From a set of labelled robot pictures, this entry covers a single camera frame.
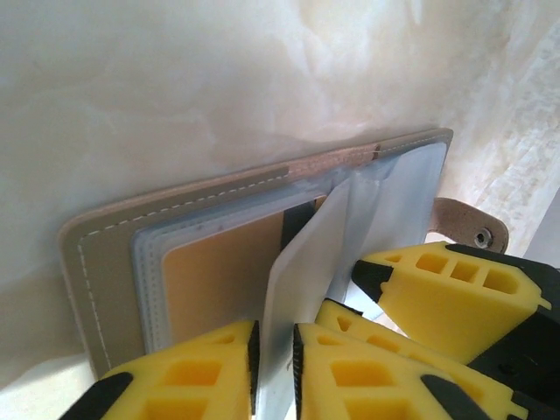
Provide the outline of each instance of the white marble surface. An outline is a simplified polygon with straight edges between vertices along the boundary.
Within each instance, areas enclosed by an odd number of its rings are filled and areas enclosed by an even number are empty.
[[[337,140],[454,129],[442,195],[522,255],[560,186],[559,18],[557,0],[1,2],[0,383],[80,351],[65,220]]]

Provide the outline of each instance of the open card holder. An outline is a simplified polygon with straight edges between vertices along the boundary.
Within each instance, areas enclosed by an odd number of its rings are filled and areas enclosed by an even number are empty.
[[[286,326],[313,320],[325,296],[343,300],[362,254],[423,242],[431,224],[457,242],[490,228],[488,246],[503,251],[503,224],[462,203],[440,202],[446,216],[431,222],[451,139],[434,129],[333,150],[70,220],[59,236],[62,265],[95,374],[259,319],[261,372],[271,378],[286,362],[274,344]],[[451,228],[450,206],[467,223]]]

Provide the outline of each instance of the beige leather cover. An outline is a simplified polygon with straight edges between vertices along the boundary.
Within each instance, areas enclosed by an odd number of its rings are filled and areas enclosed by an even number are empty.
[[[97,375],[144,354],[130,254],[133,234],[155,223],[318,175],[340,165],[452,139],[450,129],[339,149],[127,199],[80,215],[61,230],[66,285]]]

